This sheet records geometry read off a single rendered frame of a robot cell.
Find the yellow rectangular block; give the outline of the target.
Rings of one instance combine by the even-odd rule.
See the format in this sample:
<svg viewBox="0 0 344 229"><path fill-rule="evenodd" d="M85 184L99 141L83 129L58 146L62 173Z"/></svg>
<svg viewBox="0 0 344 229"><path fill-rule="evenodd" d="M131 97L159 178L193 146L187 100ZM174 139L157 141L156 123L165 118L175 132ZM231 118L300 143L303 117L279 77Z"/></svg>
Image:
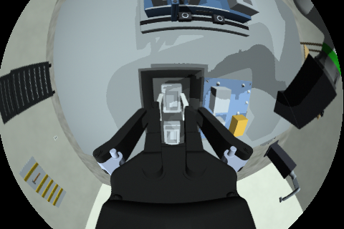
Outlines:
<svg viewBox="0 0 344 229"><path fill-rule="evenodd" d="M247 126L248 119L244 115L232 115L229 131L235 136L241 136Z"/></svg>

